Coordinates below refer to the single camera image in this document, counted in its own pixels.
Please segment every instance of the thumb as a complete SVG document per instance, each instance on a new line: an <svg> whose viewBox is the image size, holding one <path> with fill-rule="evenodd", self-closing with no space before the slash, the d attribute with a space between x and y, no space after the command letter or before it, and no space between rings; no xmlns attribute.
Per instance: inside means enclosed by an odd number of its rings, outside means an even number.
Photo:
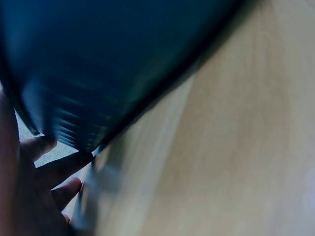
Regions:
<svg viewBox="0 0 315 236"><path fill-rule="evenodd" d="M18 155L17 121L8 98L0 88L0 175L17 168Z"/></svg>

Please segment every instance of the skin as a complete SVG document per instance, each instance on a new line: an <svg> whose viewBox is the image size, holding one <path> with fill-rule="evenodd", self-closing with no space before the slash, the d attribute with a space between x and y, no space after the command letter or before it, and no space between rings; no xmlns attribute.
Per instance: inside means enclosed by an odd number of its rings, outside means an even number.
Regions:
<svg viewBox="0 0 315 236"><path fill-rule="evenodd" d="M0 235L72 235L69 218L61 211L79 192L73 178L52 190L93 160L77 152L36 168L34 161L57 142L45 136L19 140L14 110L0 89Z"/></svg>

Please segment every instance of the finger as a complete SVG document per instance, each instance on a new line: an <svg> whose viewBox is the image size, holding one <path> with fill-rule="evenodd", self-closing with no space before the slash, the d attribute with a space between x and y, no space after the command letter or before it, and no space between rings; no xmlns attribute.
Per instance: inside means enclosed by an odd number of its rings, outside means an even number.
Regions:
<svg viewBox="0 0 315 236"><path fill-rule="evenodd" d="M23 139L20 141L20 152L32 161L37 161L42 155L50 152L57 141L46 136Z"/></svg>
<svg viewBox="0 0 315 236"><path fill-rule="evenodd" d="M80 191L81 180L79 178L72 178L65 185L51 191L51 194L56 202L57 208L62 211L72 198Z"/></svg>
<svg viewBox="0 0 315 236"><path fill-rule="evenodd" d="M0 157L1 165L4 166L6 159L11 163L12 156L17 161L19 153L19 136L17 129L17 121L14 110L9 103L8 98L0 88Z"/></svg>
<svg viewBox="0 0 315 236"><path fill-rule="evenodd" d="M14 110L0 86L0 185L3 203L10 203L13 199L19 151L19 136ZM1 217L11 206L1 204L0 207Z"/></svg>
<svg viewBox="0 0 315 236"><path fill-rule="evenodd" d="M45 181L43 184L52 189L89 164L93 159L92 153L76 152L38 167L37 174L41 181Z"/></svg>
<svg viewBox="0 0 315 236"><path fill-rule="evenodd" d="M66 215L66 214L63 214L63 216L64 216L64 219L66 220L67 224L70 224L70 218L69 218L69 216Z"/></svg>

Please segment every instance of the wooden surface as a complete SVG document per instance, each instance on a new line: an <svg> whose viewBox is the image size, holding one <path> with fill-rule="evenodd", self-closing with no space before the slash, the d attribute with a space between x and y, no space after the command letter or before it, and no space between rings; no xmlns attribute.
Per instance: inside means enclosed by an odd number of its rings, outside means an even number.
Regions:
<svg viewBox="0 0 315 236"><path fill-rule="evenodd" d="M233 25L97 158L80 235L315 235L315 1L260 0Z"/></svg>

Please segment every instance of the dark teal object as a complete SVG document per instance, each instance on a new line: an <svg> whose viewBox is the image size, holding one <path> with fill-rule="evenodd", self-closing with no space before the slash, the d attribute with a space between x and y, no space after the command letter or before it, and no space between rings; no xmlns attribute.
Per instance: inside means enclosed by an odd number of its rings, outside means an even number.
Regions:
<svg viewBox="0 0 315 236"><path fill-rule="evenodd" d="M239 1L0 2L0 79L22 120L92 151L179 78Z"/></svg>

